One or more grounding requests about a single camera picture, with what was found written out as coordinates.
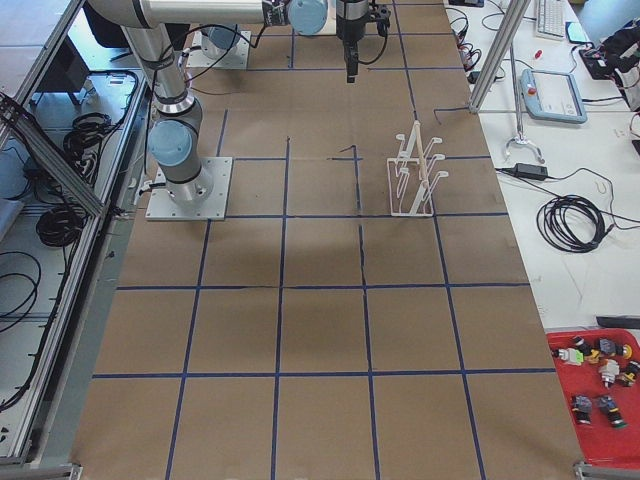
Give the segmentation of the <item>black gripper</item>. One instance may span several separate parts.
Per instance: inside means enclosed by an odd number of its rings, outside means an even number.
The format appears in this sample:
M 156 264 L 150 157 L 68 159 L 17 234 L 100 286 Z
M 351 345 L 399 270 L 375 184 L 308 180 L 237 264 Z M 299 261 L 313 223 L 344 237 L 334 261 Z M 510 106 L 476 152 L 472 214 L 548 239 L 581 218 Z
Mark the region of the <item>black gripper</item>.
M 346 81 L 354 83 L 359 70 L 358 41 L 365 35 L 370 18 L 367 0 L 337 0 L 336 35 L 344 42 Z

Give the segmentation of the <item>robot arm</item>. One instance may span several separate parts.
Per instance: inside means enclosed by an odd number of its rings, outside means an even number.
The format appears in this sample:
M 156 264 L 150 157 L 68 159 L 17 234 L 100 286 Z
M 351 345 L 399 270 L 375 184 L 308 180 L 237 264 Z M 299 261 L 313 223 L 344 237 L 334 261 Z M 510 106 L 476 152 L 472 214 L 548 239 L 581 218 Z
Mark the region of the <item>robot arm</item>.
M 197 152 L 202 107 L 185 84 L 167 30 L 160 25 L 123 32 L 151 87 L 157 119 L 146 148 L 165 177 L 168 195 L 177 202 L 203 200 L 213 179 Z
M 155 28 L 166 23 L 290 25 L 303 35 L 323 29 L 329 7 L 326 1 L 93 1 L 92 7 L 122 27 Z M 335 3 L 336 35 L 344 49 L 346 78 L 358 75 L 358 42 L 373 21 L 367 1 Z

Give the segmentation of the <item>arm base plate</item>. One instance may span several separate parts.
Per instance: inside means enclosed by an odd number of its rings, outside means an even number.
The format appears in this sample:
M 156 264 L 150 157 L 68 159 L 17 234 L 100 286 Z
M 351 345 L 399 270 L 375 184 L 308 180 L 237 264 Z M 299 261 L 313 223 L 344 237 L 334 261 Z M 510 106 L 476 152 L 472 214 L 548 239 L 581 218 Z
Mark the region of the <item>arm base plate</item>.
M 172 183 L 158 167 L 154 187 L 146 209 L 151 221 L 223 221 L 225 219 L 232 157 L 203 157 L 201 171 L 191 182 Z
M 229 50 L 218 46 L 201 32 L 194 34 L 189 47 L 186 66 L 224 70 L 245 70 L 248 66 L 249 43 L 240 38 Z

